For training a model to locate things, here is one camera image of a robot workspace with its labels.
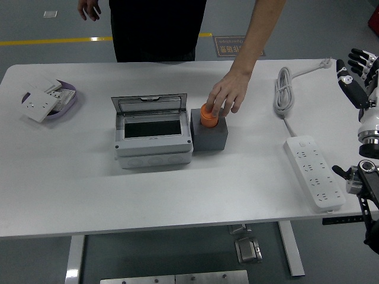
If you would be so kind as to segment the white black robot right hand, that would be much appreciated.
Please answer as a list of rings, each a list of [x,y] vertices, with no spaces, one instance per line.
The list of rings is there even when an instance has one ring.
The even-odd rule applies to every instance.
[[[358,141],[363,145],[378,144],[378,56],[352,49],[348,64],[364,82],[364,87],[351,76],[343,60],[336,62],[336,75],[342,92],[359,110]]]

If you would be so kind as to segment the person's left hand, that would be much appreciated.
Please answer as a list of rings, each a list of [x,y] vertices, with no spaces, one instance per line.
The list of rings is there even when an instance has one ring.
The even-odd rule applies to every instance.
[[[205,103],[206,110],[212,117],[218,117],[221,108],[221,115],[226,117],[230,112],[237,113],[246,96],[248,83],[252,72],[243,72],[237,69],[230,71],[217,82]]]

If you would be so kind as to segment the person's right hand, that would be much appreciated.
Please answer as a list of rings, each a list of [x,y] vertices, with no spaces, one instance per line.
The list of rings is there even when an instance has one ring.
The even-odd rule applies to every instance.
[[[79,0],[77,10],[84,21],[87,19],[97,21],[101,15],[98,0]]]

